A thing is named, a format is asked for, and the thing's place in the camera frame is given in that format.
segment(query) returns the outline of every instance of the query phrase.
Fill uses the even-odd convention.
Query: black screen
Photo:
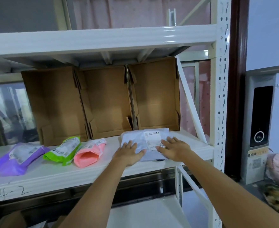
[[[268,142],[273,86],[254,89],[250,147]]]

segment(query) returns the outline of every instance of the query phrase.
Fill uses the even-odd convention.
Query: purple package
[[[0,176],[24,175],[32,161],[50,149],[30,143],[18,143],[0,157]]]

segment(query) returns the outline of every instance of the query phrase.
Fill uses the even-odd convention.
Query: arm
[[[279,228],[279,213],[201,159],[185,142],[169,137],[167,140],[162,140],[166,149],[157,150],[187,165],[227,228]]]
[[[89,187],[60,228],[105,228],[108,223],[114,194],[122,173],[127,166],[134,165],[145,154],[145,150],[135,154],[137,144],[124,143],[95,182]]]

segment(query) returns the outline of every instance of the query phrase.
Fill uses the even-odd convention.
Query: shelf board
[[[213,158],[213,147],[199,141],[186,131],[172,131],[172,136],[187,142],[202,159]],[[54,190],[92,183],[106,168],[118,149],[121,136],[106,138],[107,145],[100,160],[80,169],[74,163],[63,167],[61,164],[39,157],[28,168],[25,175],[0,177],[0,201],[29,196]],[[12,146],[1,146],[0,157]],[[181,165],[172,160],[138,162],[123,172],[124,176],[165,169]]]
[[[107,228],[190,228],[176,196],[112,208]]]
[[[216,25],[0,33],[0,73],[142,62],[215,40]]]

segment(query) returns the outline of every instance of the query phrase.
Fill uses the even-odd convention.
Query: green package
[[[63,166],[70,165],[75,153],[81,146],[80,137],[69,137],[63,143],[43,155],[43,159],[62,162]]]

